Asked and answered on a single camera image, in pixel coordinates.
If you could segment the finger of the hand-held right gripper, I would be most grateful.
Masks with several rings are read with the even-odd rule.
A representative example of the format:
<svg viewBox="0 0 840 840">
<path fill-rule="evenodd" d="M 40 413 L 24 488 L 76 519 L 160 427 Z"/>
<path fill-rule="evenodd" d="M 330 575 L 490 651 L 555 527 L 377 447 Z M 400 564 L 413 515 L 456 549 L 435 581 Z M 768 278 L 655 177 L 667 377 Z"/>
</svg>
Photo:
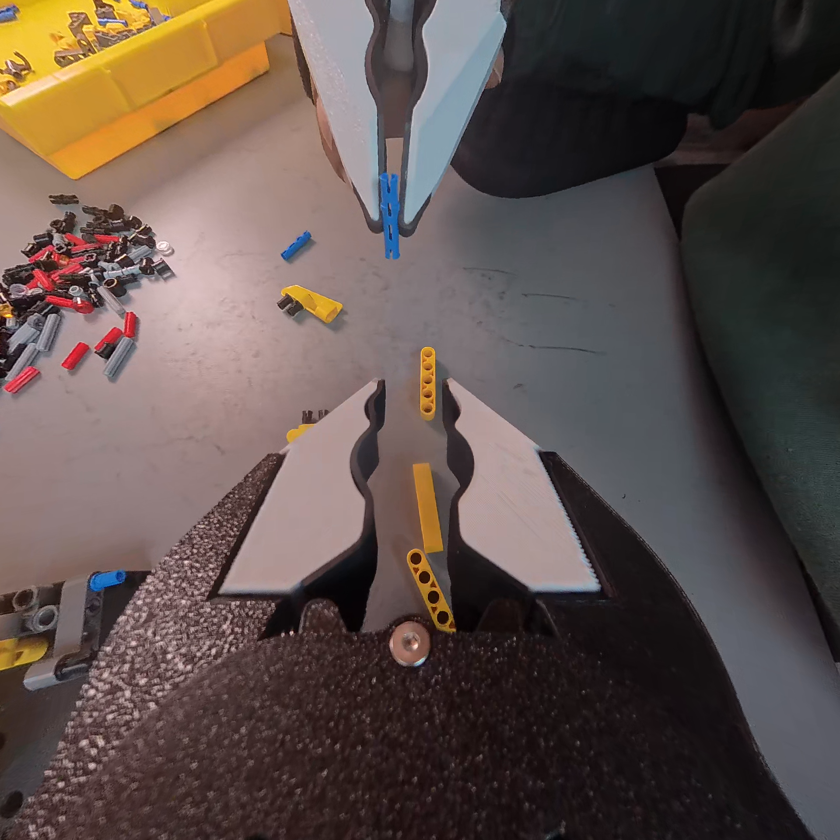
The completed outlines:
<svg viewBox="0 0 840 840">
<path fill-rule="evenodd" d="M 399 230 L 417 229 L 497 61 L 509 3 L 420 2 L 403 138 Z"/>
<path fill-rule="evenodd" d="M 365 1 L 290 1 L 289 8 L 344 172 L 369 229 L 380 234 L 385 136 L 373 68 L 380 13 Z"/>
</svg>

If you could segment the person's right hand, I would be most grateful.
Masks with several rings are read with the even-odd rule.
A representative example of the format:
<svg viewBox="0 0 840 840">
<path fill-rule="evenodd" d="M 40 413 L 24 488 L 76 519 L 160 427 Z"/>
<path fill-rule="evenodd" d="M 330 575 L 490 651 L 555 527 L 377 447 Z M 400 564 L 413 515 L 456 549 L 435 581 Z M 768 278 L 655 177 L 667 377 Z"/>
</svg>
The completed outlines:
<svg viewBox="0 0 840 840">
<path fill-rule="evenodd" d="M 317 124 L 319 136 L 322 144 L 322 149 L 327 156 L 327 159 L 339 179 L 348 187 L 352 187 L 352 181 L 348 177 L 340 157 L 340 153 L 335 144 L 333 133 L 330 127 L 328 114 L 323 107 L 317 87 L 312 83 L 312 98 L 316 108 Z"/>
</svg>

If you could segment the heap of grey blue lego parts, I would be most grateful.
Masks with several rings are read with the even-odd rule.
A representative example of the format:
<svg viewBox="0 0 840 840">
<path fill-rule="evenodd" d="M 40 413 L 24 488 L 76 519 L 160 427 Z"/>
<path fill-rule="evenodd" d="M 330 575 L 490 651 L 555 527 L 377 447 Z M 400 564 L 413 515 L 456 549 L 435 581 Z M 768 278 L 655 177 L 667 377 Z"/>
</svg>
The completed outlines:
<svg viewBox="0 0 840 840">
<path fill-rule="evenodd" d="M 171 19 L 165 2 L 2 1 L 1 94 Z"/>
</svg>

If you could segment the pile of small lego connectors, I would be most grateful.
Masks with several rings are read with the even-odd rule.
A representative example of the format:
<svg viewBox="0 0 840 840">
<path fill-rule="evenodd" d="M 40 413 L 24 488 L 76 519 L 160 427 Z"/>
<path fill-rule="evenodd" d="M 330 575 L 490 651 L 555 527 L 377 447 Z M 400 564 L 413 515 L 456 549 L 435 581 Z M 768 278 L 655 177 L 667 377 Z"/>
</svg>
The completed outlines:
<svg viewBox="0 0 840 840">
<path fill-rule="evenodd" d="M 113 324 L 95 343 L 76 342 L 59 367 L 75 374 L 89 357 L 118 380 L 137 350 L 140 316 L 130 293 L 145 281 L 175 276 L 173 246 L 121 205 L 84 204 L 75 193 L 52 193 L 57 216 L 21 249 L 21 261 L 2 268 L 1 385 L 16 396 L 41 376 L 66 320 Z"/>
</svg>

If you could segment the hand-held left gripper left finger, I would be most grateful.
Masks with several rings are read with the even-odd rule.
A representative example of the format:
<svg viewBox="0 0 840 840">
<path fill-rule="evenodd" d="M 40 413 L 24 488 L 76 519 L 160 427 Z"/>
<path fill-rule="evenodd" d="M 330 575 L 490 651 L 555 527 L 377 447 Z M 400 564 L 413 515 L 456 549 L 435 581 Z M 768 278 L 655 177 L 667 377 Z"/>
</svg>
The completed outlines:
<svg viewBox="0 0 840 840">
<path fill-rule="evenodd" d="M 281 452 L 217 583 L 222 597 L 368 597 L 385 381 L 373 379 Z"/>
</svg>

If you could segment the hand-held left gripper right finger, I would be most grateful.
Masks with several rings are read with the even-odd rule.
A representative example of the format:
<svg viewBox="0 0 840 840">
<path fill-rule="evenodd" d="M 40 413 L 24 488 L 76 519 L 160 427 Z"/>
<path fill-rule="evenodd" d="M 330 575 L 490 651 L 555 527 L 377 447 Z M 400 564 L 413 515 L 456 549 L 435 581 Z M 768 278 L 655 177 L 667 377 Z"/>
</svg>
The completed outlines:
<svg viewBox="0 0 840 840">
<path fill-rule="evenodd" d="M 454 379 L 443 396 L 465 547 L 531 592 L 599 593 L 541 448 Z"/>
</svg>

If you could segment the black and yellow lego assembly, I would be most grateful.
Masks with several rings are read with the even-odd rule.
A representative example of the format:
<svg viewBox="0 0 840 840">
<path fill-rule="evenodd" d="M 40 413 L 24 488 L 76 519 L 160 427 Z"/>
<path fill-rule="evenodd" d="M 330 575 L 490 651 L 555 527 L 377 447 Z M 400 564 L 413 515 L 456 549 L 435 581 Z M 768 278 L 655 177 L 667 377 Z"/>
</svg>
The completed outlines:
<svg viewBox="0 0 840 840">
<path fill-rule="evenodd" d="M 2 672 L 21 672 L 29 691 L 85 676 L 148 575 L 99 571 L 1 594 Z"/>
</svg>

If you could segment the yellow plastic bin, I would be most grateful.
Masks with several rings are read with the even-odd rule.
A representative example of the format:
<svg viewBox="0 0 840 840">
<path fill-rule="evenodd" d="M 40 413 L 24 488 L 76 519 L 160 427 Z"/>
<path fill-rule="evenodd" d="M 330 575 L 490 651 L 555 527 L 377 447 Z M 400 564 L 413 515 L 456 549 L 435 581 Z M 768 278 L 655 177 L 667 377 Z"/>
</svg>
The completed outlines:
<svg viewBox="0 0 840 840">
<path fill-rule="evenodd" d="M 165 2 L 171 20 L 2 95 L 2 131 L 77 180 L 267 73 L 288 2 Z"/>
</svg>

